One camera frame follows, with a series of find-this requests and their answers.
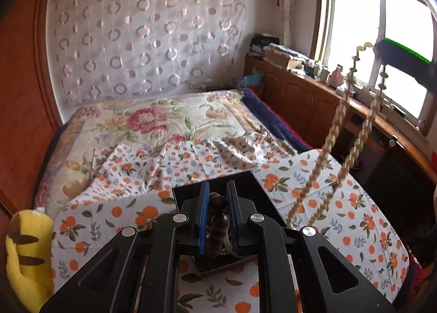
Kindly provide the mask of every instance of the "wall covering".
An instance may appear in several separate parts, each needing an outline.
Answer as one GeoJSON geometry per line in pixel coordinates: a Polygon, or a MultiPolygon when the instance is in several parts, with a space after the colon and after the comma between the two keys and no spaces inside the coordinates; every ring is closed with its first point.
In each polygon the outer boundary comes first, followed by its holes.
{"type": "Polygon", "coordinates": [[[226,84],[246,16],[244,0],[49,0],[48,9],[50,69],[73,105],[226,84]]]}

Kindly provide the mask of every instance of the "window frame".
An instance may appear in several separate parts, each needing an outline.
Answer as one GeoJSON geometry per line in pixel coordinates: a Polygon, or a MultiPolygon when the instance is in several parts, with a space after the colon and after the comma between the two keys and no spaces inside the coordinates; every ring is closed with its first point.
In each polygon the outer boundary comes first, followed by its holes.
{"type": "MultiPolygon", "coordinates": [[[[332,27],[333,27],[333,17],[335,11],[335,0],[324,0],[324,8],[322,8],[322,1],[318,0],[318,5],[316,9],[316,26],[314,28],[313,45],[311,49],[310,58],[322,61],[326,65],[329,58],[329,49],[331,47],[332,40],[332,27]]],[[[425,0],[418,0],[426,5],[425,0]]],[[[377,42],[385,38],[386,30],[386,0],[380,0],[380,16],[379,16],[379,32],[377,36],[377,42]]],[[[433,49],[433,62],[437,61],[437,22],[430,12],[432,22],[433,22],[433,32],[434,32],[434,49],[433,49]]],[[[371,76],[368,83],[359,80],[361,85],[364,85],[366,89],[372,91],[375,90],[375,86],[379,81],[379,71],[381,69],[381,64],[379,63],[377,57],[375,56],[374,64],[372,67],[371,76]]],[[[386,97],[388,101],[403,110],[407,116],[406,119],[413,124],[413,126],[418,127],[421,134],[426,136],[431,128],[431,124],[434,120],[434,116],[437,111],[437,95],[432,92],[427,92],[427,96],[422,105],[422,109],[418,118],[411,115],[406,109],[399,105],[394,100],[386,97]]]]}

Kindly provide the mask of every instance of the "pikachu plush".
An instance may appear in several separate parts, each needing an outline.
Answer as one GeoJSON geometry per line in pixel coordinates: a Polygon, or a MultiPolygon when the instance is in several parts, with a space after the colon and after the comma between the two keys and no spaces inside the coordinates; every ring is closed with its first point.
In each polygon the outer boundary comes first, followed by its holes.
{"type": "Polygon", "coordinates": [[[38,313],[53,295],[52,233],[50,217],[24,210],[14,214],[6,236],[6,275],[10,287],[30,313],[38,313]]]}

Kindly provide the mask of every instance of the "dark blue bedding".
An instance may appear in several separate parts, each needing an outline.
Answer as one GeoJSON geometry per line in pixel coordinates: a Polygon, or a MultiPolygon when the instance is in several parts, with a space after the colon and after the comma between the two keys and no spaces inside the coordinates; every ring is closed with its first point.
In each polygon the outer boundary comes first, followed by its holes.
{"type": "Polygon", "coordinates": [[[238,89],[244,93],[243,103],[257,119],[277,138],[287,141],[299,153],[312,149],[270,107],[262,102],[249,88],[238,89]]]}

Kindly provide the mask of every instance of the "floral blanket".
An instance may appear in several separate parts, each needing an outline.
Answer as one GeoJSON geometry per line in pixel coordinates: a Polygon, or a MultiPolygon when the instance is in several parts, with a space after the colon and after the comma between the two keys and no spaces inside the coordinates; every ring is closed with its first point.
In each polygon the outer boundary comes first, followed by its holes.
{"type": "Polygon", "coordinates": [[[241,136],[260,123],[238,91],[188,94],[173,99],[103,102],[70,119],[45,170],[36,207],[55,219],[90,183],[95,148],[120,142],[153,149],[167,141],[241,136]]]}
{"type": "MultiPolygon", "coordinates": [[[[58,290],[124,226],[147,229],[176,211],[171,189],[251,171],[286,218],[315,164],[318,150],[292,155],[265,130],[238,137],[167,142],[153,149],[127,144],[102,147],[91,156],[91,183],[55,220],[52,276],[58,290]]],[[[301,228],[322,203],[340,169],[329,157],[298,211],[301,228]]],[[[407,250],[372,199],[348,175],[315,226],[392,302],[405,280],[407,250]]],[[[258,312],[256,261],[200,279],[190,257],[180,260],[180,312],[258,312]]]]}

